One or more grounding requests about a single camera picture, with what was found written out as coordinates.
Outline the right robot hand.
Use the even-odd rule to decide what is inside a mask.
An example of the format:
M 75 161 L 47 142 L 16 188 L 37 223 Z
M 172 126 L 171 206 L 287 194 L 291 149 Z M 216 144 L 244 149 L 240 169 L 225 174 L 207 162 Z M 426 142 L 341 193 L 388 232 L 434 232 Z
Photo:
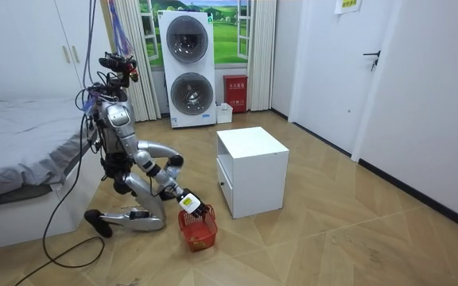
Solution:
M 187 188 L 177 196 L 177 202 L 184 211 L 195 218 L 204 217 L 209 211 L 209 207 Z

